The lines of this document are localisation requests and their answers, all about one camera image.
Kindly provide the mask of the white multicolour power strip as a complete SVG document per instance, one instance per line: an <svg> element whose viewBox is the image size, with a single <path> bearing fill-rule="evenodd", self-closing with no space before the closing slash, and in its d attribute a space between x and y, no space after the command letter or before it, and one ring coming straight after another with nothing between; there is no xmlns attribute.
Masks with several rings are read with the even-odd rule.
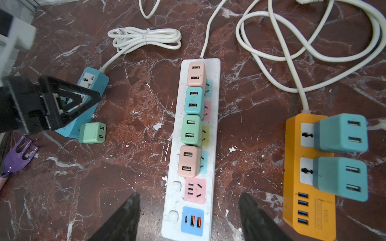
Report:
<svg viewBox="0 0 386 241"><path fill-rule="evenodd" d="M184 60L162 218L162 236L211 238L221 62Z"/></svg>

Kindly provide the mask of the teal cube charger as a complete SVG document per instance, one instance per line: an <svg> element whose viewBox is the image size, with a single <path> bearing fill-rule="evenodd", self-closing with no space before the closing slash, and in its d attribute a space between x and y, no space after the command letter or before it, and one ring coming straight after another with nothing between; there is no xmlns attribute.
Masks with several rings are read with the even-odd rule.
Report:
<svg viewBox="0 0 386 241"><path fill-rule="evenodd" d="M332 153L366 152L369 149L366 118L342 113L316 122L315 148Z"/></svg>
<svg viewBox="0 0 386 241"><path fill-rule="evenodd" d="M205 97L201 87L189 87L187 89L185 101L185 113L198 115L201 120L204 119Z"/></svg>
<svg viewBox="0 0 386 241"><path fill-rule="evenodd" d="M318 157L314 159L313 167L313 186L316 189L356 201L368 200L368 168L363 161Z"/></svg>

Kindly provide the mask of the green cube charger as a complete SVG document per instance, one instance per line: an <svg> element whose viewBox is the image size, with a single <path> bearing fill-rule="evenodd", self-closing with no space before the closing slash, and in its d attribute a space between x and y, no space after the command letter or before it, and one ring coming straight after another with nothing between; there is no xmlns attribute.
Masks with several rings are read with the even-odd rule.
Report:
<svg viewBox="0 0 386 241"><path fill-rule="evenodd" d="M79 142L86 144L103 143L106 139L107 126L104 123L86 123L81 125Z"/></svg>
<svg viewBox="0 0 386 241"><path fill-rule="evenodd" d="M183 118L181 141L186 145L200 147L203 123L199 115L187 114Z"/></svg>

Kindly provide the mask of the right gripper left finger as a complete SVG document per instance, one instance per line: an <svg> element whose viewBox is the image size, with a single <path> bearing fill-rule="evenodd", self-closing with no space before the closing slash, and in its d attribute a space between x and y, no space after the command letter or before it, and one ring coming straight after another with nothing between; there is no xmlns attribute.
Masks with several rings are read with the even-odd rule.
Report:
<svg viewBox="0 0 386 241"><path fill-rule="evenodd" d="M135 241L140 215L140 195L135 192L88 240Z"/></svg>

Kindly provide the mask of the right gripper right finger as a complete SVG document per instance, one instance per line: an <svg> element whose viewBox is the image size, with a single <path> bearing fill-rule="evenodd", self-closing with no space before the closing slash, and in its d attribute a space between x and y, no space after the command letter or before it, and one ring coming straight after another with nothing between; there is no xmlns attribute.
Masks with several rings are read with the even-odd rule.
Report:
<svg viewBox="0 0 386 241"><path fill-rule="evenodd" d="M261 209L246 192L238 202L242 230L246 241L291 241L280 227Z"/></svg>

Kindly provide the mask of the orange power strip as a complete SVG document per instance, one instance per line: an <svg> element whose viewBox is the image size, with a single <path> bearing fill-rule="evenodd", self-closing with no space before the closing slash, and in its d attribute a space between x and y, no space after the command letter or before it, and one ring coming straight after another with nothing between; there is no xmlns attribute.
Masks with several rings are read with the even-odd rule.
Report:
<svg viewBox="0 0 386 241"><path fill-rule="evenodd" d="M314 187L314 159L333 153L314 147L314 124L324 115L298 114L286 121L283 218L299 234L323 241L336 239L335 196Z"/></svg>

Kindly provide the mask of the pink cube charger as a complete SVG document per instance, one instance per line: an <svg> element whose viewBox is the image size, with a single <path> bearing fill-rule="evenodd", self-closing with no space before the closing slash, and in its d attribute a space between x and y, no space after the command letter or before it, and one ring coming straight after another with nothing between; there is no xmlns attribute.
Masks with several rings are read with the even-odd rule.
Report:
<svg viewBox="0 0 386 241"><path fill-rule="evenodd" d="M200 172L202 151L196 146L181 146L179 155L178 175L194 178Z"/></svg>
<svg viewBox="0 0 386 241"><path fill-rule="evenodd" d="M188 71L188 86L206 88L207 75L205 70L205 63L202 61L195 61L189 64Z"/></svg>

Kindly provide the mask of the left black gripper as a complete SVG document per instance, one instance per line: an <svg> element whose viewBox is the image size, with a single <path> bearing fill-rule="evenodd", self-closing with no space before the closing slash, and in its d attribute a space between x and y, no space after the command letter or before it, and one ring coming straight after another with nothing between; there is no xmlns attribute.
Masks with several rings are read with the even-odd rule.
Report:
<svg viewBox="0 0 386 241"><path fill-rule="evenodd" d="M1 133L57 130L101 100L98 91L43 75L34 84L21 76L1 80Z"/></svg>

